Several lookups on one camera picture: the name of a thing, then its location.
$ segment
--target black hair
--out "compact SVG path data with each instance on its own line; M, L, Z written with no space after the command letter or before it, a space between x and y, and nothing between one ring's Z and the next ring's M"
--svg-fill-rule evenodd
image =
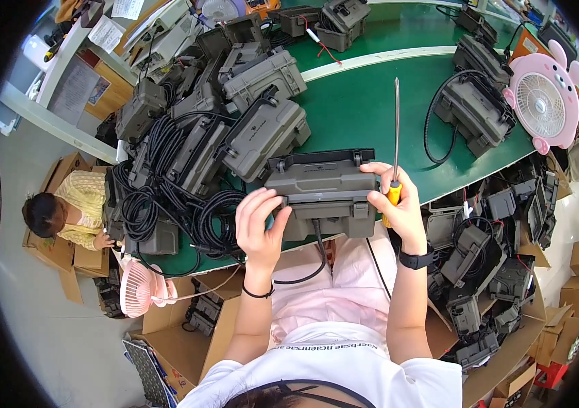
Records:
M50 192L41 192L27 197L22 207L22 216L26 226L40 238L53 237L57 232L52 224L56 208L56 197Z
M294 408L301 398L287 395L277 387L250 390L230 398L223 408Z

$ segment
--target pink pants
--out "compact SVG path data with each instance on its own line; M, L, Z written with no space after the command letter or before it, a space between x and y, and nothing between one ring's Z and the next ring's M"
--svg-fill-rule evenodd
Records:
M386 228L375 223L369 238L380 272L390 292L396 280L396 255ZM389 297L378 275L367 241L340 237L334 240L335 259L312 279L294 285L275 284L271 296L274 320L271 334L280 343L292 330L312 322L338 321L363 324L387 332ZM272 275L276 281L300 279L316 271L321 254L316 245L286 252Z

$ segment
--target black wristwatch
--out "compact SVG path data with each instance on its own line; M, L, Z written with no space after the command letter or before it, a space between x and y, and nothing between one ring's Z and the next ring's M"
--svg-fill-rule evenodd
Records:
M407 266L409 269L419 270L424 268L430 264L432 264L432 260L434 259L434 248L428 242L428 253L425 255L409 255L403 252L403 249L400 249L400 254L398 254L398 259L401 264Z

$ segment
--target gray floor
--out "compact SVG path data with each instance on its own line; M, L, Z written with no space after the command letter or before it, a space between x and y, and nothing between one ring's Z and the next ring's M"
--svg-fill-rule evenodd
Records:
M38 192L54 160L73 151L27 121L9 137L0 134L1 309L24 360L57 406L139 406L142 385L120 340L141 320L104 317L91 279L81 282L87 306L69 302L58 274L22 249L25 196Z

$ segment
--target red stool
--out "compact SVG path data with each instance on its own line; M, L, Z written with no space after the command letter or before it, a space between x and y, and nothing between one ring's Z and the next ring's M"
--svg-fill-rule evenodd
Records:
M534 385L541 388L554 388L555 385L562 379L563 375L568 371L568 365L561 365L557 363L550 363L550 367L545 365L536 365L536 376L534 377Z

